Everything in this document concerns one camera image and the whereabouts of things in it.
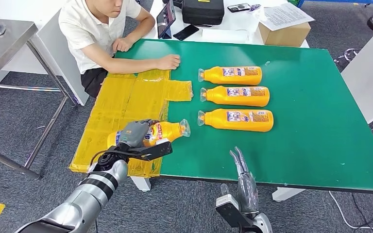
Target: yellow bottle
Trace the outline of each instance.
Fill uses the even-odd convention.
[[[272,112],[257,109],[217,109],[209,113],[198,112],[198,125],[217,129],[267,132],[274,125]]]
[[[201,101],[217,104],[264,107],[270,101],[270,91],[263,86],[201,88]]]
[[[121,131],[111,133],[107,138],[107,147],[116,146],[119,141]],[[173,142],[178,137],[184,136],[189,137],[191,135],[191,129],[186,119],[181,120],[179,123],[170,122],[158,122],[149,127],[143,144],[146,147],[150,147],[156,144],[158,140],[167,138],[168,141]]]
[[[198,81],[216,84],[258,85],[261,82],[260,67],[213,67],[198,70]]]

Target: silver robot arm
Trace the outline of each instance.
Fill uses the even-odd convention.
[[[116,161],[108,171],[89,172],[64,203],[16,233],[88,232],[127,173],[128,165],[124,160]]]
[[[129,123],[122,130],[118,145],[103,151],[98,162],[90,166],[87,176],[62,204],[16,233],[88,232],[119,184],[126,179],[129,158],[149,161],[172,153],[170,142],[142,147],[142,140],[155,122],[147,119]]]
[[[226,184],[221,184],[222,197],[217,198],[215,209],[231,227],[242,233],[272,233],[268,217],[258,207],[258,190],[255,179],[248,170],[244,156],[238,147],[229,153],[238,172],[237,200],[230,194]]]

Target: hand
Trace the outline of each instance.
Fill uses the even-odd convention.
[[[126,52],[132,47],[133,44],[134,42],[132,42],[127,37],[117,38],[114,44],[112,45],[112,49],[114,50],[114,52],[117,52],[117,51]]]
[[[179,55],[170,54],[156,60],[156,68],[160,70],[176,69],[181,62]]]

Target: black shorts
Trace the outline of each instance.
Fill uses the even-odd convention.
[[[81,74],[81,83],[85,88],[85,92],[96,98],[107,74],[108,71],[104,68],[89,69],[84,74]]]

